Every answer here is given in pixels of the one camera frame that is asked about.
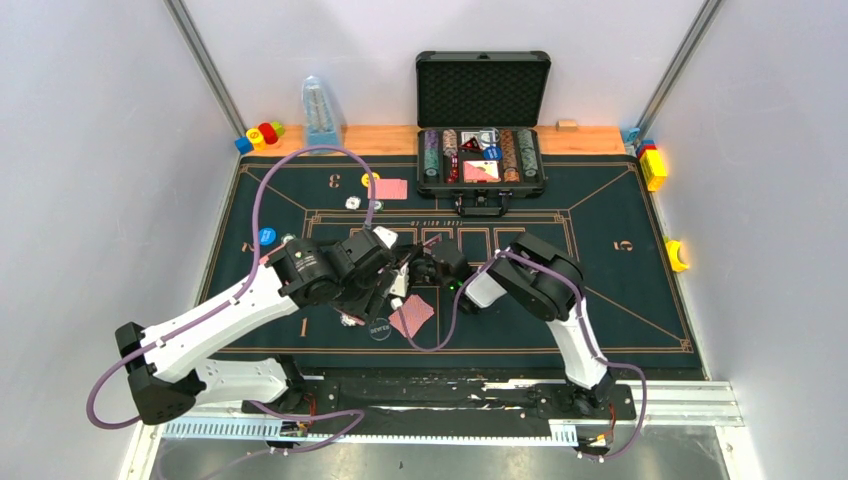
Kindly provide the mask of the red-backed card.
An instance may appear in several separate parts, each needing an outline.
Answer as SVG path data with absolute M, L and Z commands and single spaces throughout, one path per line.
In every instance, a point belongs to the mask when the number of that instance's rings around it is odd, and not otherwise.
M 408 182 L 399 178 L 376 179 L 374 189 L 376 200 L 406 200 L 409 194 Z
M 389 316 L 388 320 L 401 336 L 408 338 L 414 337 L 434 314 L 435 310 L 429 303 L 421 296 L 413 294 Z

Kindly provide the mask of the yellow big blind button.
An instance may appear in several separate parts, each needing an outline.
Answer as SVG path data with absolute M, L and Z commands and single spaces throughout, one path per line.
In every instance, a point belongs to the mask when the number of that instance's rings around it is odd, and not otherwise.
M 372 172 L 371 174 L 365 173 L 361 176 L 360 181 L 364 187 L 368 188 L 372 179 L 378 180 L 380 178 L 381 176 L 377 172 Z

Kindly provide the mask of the blue small blind button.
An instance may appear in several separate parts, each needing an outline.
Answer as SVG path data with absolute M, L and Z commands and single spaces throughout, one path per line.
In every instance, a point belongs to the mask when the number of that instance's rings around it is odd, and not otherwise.
M 263 227 L 258 231 L 258 241 L 260 246 L 272 245 L 277 239 L 277 232 L 271 227 Z

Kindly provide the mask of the white-blue poker chip stack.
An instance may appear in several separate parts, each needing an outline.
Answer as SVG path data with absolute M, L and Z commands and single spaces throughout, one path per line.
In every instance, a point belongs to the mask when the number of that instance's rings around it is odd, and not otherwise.
M 342 315 L 340 317 L 340 321 L 345 327 L 355 327 L 359 325 L 359 321 L 356 318 L 347 315 Z

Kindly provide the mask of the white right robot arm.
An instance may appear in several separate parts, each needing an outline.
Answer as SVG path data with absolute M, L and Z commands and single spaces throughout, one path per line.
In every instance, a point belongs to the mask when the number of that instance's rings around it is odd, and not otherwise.
M 432 246 L 401 244 L 396 266 L 409 266 L 412 283 L 429 283 L 453 292 L 451 326 L 458 315 L 477 314 L 504 296 L 543 321 L 563 359 L 565 379 L 574 387 L 571 403 L 584 417 L 596 417 L 611 403 L 611 363 L 601 353 L 588 318 L 579 262 L 566 251 L 521 232 L 473 270 L 464 254 L 447 241 Z

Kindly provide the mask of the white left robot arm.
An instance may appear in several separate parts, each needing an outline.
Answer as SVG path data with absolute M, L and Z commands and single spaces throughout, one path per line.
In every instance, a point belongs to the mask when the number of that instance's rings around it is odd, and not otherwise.
M 127 380 L 141 422 L 158 425 L 195 406 L 227 401 L 298 411 L 307 389 L 292 359 L 225 361 L 213 354 L 311 306 L 329 305 L 367 319 L 393 281 L 397 244 L 397 233 L 381 226 L 341 241 L 293 238 L 247 277 L 192 310 L 158 325 L 120 327 L 116 341 L 131 359 Z

